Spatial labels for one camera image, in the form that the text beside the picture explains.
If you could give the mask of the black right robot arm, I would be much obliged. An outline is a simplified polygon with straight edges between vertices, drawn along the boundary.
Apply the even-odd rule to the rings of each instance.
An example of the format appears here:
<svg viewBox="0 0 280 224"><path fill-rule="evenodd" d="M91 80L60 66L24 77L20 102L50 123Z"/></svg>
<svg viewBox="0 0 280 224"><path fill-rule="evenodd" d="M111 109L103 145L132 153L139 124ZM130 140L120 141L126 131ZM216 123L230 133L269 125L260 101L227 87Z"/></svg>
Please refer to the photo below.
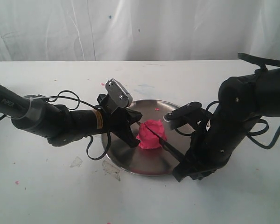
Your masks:
<svg viewBox="0 0 280 224"><path fill-rule="evenodd" d="M174 178L201 180L224 167L263 116L280 117L280 68L225 80L213 113L198 107L179 117L194 132L188 151L172 171Z"/></svg>

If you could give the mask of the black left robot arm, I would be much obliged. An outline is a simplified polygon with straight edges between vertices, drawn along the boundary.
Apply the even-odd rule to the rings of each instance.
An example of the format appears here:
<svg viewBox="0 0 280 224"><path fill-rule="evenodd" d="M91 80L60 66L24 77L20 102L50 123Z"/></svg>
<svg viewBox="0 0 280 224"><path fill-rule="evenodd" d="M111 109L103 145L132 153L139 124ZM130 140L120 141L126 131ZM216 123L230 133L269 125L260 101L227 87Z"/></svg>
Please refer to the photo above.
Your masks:
<svg viewBox="0 0 280 224"><path fill-rule="evenodd" d="M140 121L142 114L129 109L133 98L120 82L109 79L105 89L107 93L97 98L98 105L89 110L71 110L53 104L48 97L21 97L0 85L0 113L9 116L16 128L44 137L54 147L104 133L113 133L136 147L139 141L131 125Z"/></svg>

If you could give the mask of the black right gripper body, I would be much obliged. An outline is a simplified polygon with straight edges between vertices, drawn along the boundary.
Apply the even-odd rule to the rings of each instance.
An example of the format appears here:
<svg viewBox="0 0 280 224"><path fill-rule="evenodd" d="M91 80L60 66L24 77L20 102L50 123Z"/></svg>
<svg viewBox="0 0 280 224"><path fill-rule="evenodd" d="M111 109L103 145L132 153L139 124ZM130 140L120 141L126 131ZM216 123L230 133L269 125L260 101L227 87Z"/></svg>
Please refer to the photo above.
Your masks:
<svg viewBox="0 0 280 224"><path fill-rule="evenodd" d="M209 130L200 129L191 140L190 149L200 161L200 171L220 169L250 131L250 120L236 120L215 112Z"/></svg>

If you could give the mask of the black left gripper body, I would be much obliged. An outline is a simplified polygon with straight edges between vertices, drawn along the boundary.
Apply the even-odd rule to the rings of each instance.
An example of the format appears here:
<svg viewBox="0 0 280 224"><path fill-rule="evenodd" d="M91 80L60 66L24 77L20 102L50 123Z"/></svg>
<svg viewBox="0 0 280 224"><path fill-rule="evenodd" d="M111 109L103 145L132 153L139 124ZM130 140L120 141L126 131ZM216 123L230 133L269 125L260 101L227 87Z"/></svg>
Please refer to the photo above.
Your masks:
<svg viewBox="0 0 280 224"><path fill-rule="evenodd" d="M94 109L94 118L96 121L94 134L107 133L108 131L116 135L116 131L129 125L126 108L117 107L114 111L112 106L115 103L108 94L99 94L97 98L98 105Z"/></svg>

